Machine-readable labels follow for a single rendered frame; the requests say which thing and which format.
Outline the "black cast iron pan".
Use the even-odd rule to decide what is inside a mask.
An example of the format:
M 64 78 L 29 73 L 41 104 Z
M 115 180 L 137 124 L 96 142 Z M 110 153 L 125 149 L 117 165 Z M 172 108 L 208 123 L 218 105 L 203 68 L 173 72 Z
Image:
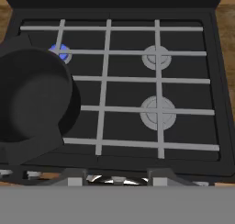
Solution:
M 69 68 L 27 36 L 0 43 L 0 148 L 20 165 L 63 145 L 81 98 Z

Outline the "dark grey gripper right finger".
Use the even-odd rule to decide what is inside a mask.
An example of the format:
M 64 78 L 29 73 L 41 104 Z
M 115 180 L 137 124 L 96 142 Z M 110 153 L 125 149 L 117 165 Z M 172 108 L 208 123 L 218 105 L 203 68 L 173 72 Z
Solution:
M 148 171 L 148 185 L 150 186 L 187 186 L 189 181 L 178 177 L 169 168 L 150 169 Z

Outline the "black stove with grey grates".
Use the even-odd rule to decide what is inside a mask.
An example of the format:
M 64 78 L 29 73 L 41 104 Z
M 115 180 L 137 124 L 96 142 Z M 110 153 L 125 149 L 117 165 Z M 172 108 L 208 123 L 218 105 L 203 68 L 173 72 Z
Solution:
M 81 108 L 63 145 L 20 165 L 0 148 L 0 181 L 50 185 L 65 169 L 88 185 L 147 185 L 150 169 L 235 184 L 235 125 L 216 10 L 221 0 L 6 0 L 0 43 L 27 36 L 57 54 Z M 28 179 L 27 172 L 41 172 Z

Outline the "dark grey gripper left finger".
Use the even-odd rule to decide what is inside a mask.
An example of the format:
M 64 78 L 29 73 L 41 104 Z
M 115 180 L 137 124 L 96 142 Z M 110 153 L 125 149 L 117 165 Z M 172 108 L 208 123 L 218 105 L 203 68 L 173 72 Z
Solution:
M 85 169 L 65 169 L 57 178 L 50 180 L 50 185 L 83 186 L 86 185 Z

